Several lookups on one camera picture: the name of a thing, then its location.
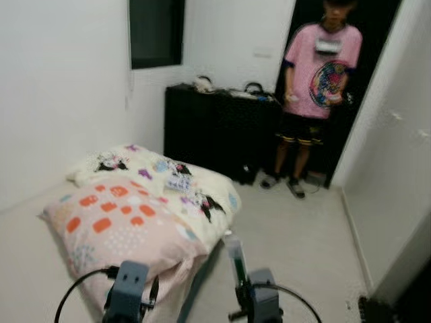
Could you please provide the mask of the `black handbag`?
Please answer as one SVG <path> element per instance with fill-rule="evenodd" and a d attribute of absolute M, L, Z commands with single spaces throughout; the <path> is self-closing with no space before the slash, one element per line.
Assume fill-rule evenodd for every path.
<path fill-rule="evenodd" d="M 229 95 L 232 98 L 242 98 L 246 100 L 256 100 L 256 101 L 271 101 L 271 95 L 265 92 L 263 86 L 257 82 L 249 82 L 246 84 L 245 89 L 231 89 L 229 90 Z"/>

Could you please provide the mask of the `person in pink shirt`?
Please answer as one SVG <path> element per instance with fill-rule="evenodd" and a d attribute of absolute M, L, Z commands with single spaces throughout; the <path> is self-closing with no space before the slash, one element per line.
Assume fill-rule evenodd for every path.
<path fill-rule="evenodd" d="M 276 157 L 261 181 L 269 190 L 283 179 L 293 196 L 306 196 L 300 178 L 313 147 L 321 145 L 333 108 L 345 101 L 363 36 L 347 23 L 358 0 L 323 0 L 323 17 L 294 34 L 284 56 L 284 108 L 275 133 Z"/>

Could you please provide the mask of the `pink orange-spotted pillow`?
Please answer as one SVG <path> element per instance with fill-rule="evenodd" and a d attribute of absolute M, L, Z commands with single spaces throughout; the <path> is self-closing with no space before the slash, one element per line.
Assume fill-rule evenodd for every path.
<path fill-rule="evenodd" d="M 84 184 L 48 204 L 40 215 L 65 247 L 74 277 L 131 260 L 149 268 L 144 298 L 159 280 L 157 304 L 190 282 L 207 256 L 191 225 L 169 209 L 166 197 L 113 176 Z"/>

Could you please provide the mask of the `white blue patterned booklet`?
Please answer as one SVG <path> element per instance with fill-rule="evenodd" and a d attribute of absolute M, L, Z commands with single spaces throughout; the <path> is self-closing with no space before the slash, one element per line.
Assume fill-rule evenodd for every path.
<path fill-rule="evenodd" d="M 192 178 L 187 174 L 172 174 L 167 176 L 164 185 L 169 190 L 188 192 L 192 188 Z"/>

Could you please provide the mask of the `cream bed mattress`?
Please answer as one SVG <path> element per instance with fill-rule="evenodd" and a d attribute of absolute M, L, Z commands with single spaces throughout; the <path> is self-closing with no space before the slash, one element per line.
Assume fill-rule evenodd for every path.
<path fill-rule="evenodd" d="M 57 305 L 76 280 L 64 247 L 40 218 L 61 196 L 46 194 L 0 212 L 0 323 L 53 323 Z M 176 322 L 192 281 L 159 295 L 145 322 Z M 65 302 L 61 323 L 95 323 L 101 321 L 101 310 L 78 286 Z"/>

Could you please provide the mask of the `white crumpled cloth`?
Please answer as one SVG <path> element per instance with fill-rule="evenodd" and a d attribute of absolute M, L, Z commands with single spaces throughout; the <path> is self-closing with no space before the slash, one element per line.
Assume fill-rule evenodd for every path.
<path fill-rule="evenodd" d="M 213 86 L 212 80 L 209 77 L 204 75 L 199 75 L 196 77 L 192 83 L 192 86 L 196 90 L 196 92 L 203 94 L 210 94 L 215 91 L 215 87 Z"/>

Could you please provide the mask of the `black dresser cabinet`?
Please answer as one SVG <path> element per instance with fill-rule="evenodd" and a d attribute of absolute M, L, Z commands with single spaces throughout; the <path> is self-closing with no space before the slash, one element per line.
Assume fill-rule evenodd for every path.
<path fill-rule="evenodd" d="M 164 155 L 251 185 L 274 148 L 282 105 L 271 98 L 164 90 Z"/>

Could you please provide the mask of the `dark window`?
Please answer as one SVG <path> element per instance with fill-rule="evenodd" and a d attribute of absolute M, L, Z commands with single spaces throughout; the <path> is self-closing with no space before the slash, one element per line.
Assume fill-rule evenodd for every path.
<path fill-rule="evenodd" d="M 186 0 L 127 0 L 133 70 L 182 64 Z"/>

